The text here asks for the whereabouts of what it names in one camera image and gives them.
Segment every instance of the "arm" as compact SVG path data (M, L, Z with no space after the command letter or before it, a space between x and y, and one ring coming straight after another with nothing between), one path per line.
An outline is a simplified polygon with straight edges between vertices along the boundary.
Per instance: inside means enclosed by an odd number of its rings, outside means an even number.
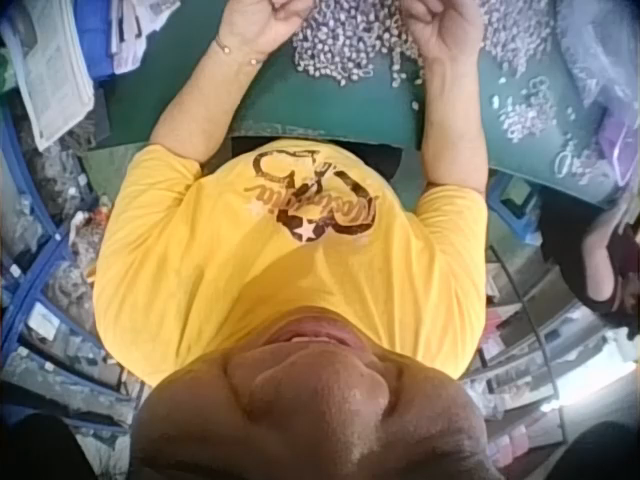
M483 21L475 0L402 0L425 65L422 162L428 183L484 195L489 167L480 114Z
M220 148L262 61L302 24L313 0L230 0L218 32L193 75L169 104L151 142L206 162Z
M596 302L611 298L616 287L616 272L613 270L607 246L616 226L626 209L623 200L609 211L601 214L582 240L587 295Z

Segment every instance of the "plastic bag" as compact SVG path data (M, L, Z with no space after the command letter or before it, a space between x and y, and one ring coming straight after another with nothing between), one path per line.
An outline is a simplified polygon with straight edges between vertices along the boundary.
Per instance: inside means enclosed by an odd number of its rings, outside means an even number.
M638 15L622 0L558 0L562 51L585 106L599 101L638 121Z

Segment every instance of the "cloth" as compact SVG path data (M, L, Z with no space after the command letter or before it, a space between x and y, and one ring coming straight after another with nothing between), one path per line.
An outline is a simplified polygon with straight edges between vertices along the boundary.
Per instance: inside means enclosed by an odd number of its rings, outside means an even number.
M587 293L581 246L589 228L604 210L560 192L545 190L541 196L539 226L545 259L553 259L558 264L567 286L585 306L600 314L613 312L621 288L620 278L638 271L640 246L631 229L627 227L622 234L614 232L611 235L607 251L618 279L607 300L595 301Z
M378 174L330 144L280 140L205 178L150 146L107 226L96 324L151 385L302 306L458 377L485 322L486 228L478 193L433 188L407 213Z

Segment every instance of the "paper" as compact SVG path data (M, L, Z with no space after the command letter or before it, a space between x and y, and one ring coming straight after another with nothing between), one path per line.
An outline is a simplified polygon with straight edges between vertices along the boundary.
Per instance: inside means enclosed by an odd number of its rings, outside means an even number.
M45 308L40 302L36 302L27 319L27 326L38 335L53 342L56 331L60 326L60 320Z
M122 74L142 63L147 35L162 28L180 0L111 0L113 70Z
M55 142L93 108L73 0L15 2L0 22L36 146Z

